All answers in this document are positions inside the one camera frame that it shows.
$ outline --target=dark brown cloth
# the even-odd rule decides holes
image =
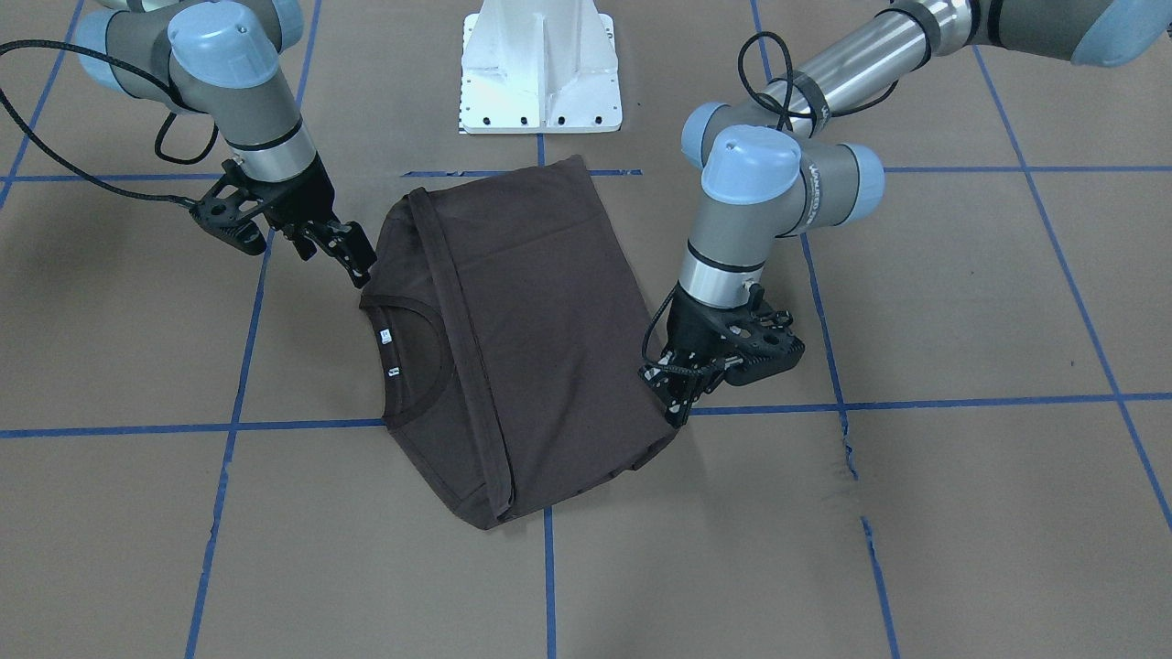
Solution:
[[[649,322],[581,157],[413,191],[362,293],[383,421],[489,529],[636,469],[674,436],[640,381]]]

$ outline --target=white mounting bracket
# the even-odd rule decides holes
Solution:
[[[484,0],[464,19],[464,133],[607,133],[622,124],[614,21],[593,0]]]

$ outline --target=folded garment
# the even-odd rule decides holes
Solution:
[[[642,383],[649,322],[574,156],[413,191],[363,288],[391,436],[489,529],[638,469],[673,439]]]

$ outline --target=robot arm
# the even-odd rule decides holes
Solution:
[[[191,209],[196,223],[245,253],[260,254],[265,238],[252,218],[264,213],[302,259],[320,249],[342,264],[356,287],[366,284],[374,250],[357,223],[342,224],[334,215],[333,185],[278,63],[278,53],[301,36],[297,0],[103,5],[110,8],[79,26],[77,45],[165,81],[182,106],[132,73],[81,56],[90,76],[176,113],[211,115],[232,150],[224,177]],[[254,205],[244,210],[248,203]]]
[[[883,164],[870,149],[811,140],[831,120],[968,45],[1115,67],[1139,56],[1170,23],[1172,0],[902,0],[792,77],[772,81],[763,98],[697,108],[681,147],[702,170],[703,193],[679,284],[665,301],[667,344],[654,361],[645,345],[641,369],[668,421],[682,426],[691,405],[721,382],[747,385],[800,359],[792,319],[763,300],[772,238],[865,217],[884,192]],[[781,123],[770,107],[786,114],[786,130],[775,129]]]

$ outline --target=light blue joint cap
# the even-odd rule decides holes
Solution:
[[[716,114],[716,110],[721,108],[727,108],[724,103],[704,103],[695,110],[688,117],[688,121],[683,122],[683,133],[680,134],[680,150],[688,158],[688,162],[696,167],[696,169],[704,169],[704,130],[708,129],[708,122]]]
[[[277,48],[252,9],[232,2],[198,2],[166,28],[171,52],[188,73],[214,87],[248,89],[277,75]]]
[[[305,16],[297,0],[273,0],[277,9],[277,22],[281,23],[281,53],[297,46],[305,33]]]
[[[117,14],[114,9],[98,9],[77,23],[77,29],[74,33],[74,45],[81,46],[82,48],[89,48],[90,50],[97,50],[103,55],[109,55],[105,50],[105,30],[110,27],[110,20],[114,19],[114,14]],[[118,84],[118,79],[114,77],[114,67],[94,57],[87,57],[86,55],[77,55],[77,60],[81,62],[81,67],[86,69],[98,84],[102,87],[109,87],[115,91],[125,94],[127,90]]]
[[[1083,35],[1076,64],[1123,66],[1144,54],[1172,25],[1168,0],[1115,0]]]
[[[730,125],[713,142],[700,184],[713,199],[745,206],[784,195],[802,169],[802,147],[762,125]]]
[[[887,186],[887,175],[883,170],[883,161],[871,149],[861,144],[843,144],[854,154],[859,164],[859,192],[854,197],[854,208],[843,224],[861,219],[879,208],[884,189]]]

